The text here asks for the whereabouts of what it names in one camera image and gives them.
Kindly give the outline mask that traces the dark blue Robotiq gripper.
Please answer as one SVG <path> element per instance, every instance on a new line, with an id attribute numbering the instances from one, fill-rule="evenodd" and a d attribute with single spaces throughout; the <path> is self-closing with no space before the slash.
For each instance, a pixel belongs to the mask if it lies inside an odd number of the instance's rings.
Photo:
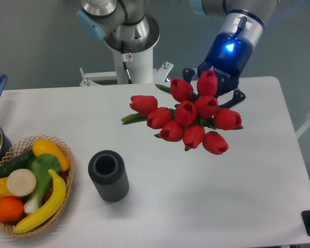
<path id="1" fill-rule="evenodd" d="M 204 61 L 197 67 L 197 74 L 212 70 L 219 84 L 216 94 L 223 95 L 232 90 L 232 99 L 219 108 L 232 108 L 246 99 L 245 93 L 236 89 L 240 75 L 247 64 L 263 30 L 264 22 L 256 15 L 240 9 L 232 10 L 225 18 Z M 195 70 L 184 68 L 183 79 L 191 83 Z"/>

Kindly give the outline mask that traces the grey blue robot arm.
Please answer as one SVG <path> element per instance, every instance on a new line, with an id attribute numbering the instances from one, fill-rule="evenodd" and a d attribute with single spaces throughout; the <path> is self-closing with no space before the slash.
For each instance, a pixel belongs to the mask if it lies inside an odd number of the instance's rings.
<path id="1" fill-rule="evenodd" d="M 190 82 L 212 70 L 219 78 L 216 96 L 232 92 L 224 106 L 231 108 L 245 99 L 239 78 L 277 1 L 189 1 L 191 9 L 205 16 L 222 15 L 225 21 L 204 61 L 185 68 Z M 96 80 L 116 78 L 119 84 L 164 82 L 171 66 L 153 67 L 153 47 L 160 37 L 157 21 L 145 12 L 143 1 L 82 1 L 76 19 L 93 39 L 104 40 L 112 50 L 115 74 L 98 73 Z"/>

